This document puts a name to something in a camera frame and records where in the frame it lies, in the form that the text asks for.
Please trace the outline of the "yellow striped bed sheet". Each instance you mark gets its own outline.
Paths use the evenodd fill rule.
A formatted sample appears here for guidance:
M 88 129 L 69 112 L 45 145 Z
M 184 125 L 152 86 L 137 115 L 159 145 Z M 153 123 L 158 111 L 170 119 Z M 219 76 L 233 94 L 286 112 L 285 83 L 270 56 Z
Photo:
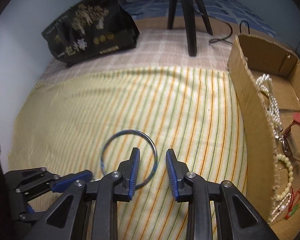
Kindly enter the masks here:
M 243 121 L 227 72 L 157 67 L 40 81 L 14 126 L 10 170 L 45 167 L 96 179 L 140 150 L 138 182 L 118 206 L 119 239 L 184 239 L 187 204 L 172 197 L 165 155 L 204 179 L 246 191 Z

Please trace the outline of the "open cardboard box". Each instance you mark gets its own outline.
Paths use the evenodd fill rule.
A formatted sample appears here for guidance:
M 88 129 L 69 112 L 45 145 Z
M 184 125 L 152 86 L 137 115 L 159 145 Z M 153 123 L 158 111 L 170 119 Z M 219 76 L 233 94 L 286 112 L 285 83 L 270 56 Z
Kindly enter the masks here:
M 228 70 L 242 112 L 247 143 L 248 175 L 246 197 L 270 223 L 279 239 L 294 239 L 300 232 L 300 126 L 293 124 L 293 115 L 300 112 L 300 59 L 289 49 L 254 35 L 237 35 L 228 60 Z M 293 155 L 292 188 L 298 206 L 287 217 L 272 219 L 278 205 L 275 196 L 288 184 L 288 168 L 276 156 L 282 146 L 275 139 L 270 118 L 266 114 L 268 98 L 256 85 L 256 80 L 268 74 L 273 84 L 282 127 L 290 127 L 288 140 Z

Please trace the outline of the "black snack bag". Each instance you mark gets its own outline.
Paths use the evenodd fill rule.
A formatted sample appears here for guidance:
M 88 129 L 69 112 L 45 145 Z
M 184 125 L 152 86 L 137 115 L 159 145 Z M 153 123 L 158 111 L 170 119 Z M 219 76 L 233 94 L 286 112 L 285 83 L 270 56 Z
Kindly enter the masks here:
M 119 0 L 82 0 L 42 32 L 52 56 L 67 67 L 133 49 L 139 35 L 136 23 Z

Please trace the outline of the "black tripod stand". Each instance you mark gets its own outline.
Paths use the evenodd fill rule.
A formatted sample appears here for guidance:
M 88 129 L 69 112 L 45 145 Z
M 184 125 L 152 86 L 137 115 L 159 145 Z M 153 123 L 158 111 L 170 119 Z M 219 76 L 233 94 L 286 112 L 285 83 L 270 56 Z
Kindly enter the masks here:
M 167 29 L 173 29 L 175 12 L 178 0 L 169 0 Z M 207 14 L 207 10 L 203 0 L 180 0 L 183 10 L 183 17 L 185 22 L 185 30 L 187 37 L 187 48 L 189 56 L 195 57 L 197 55 L 197 38 L 196 38 L 196 21 L 195 9 L 193 2 L 198 6 L 199 12 L 202 16 L 205 29 L 208 34 L 213 35 L 211 23 Z

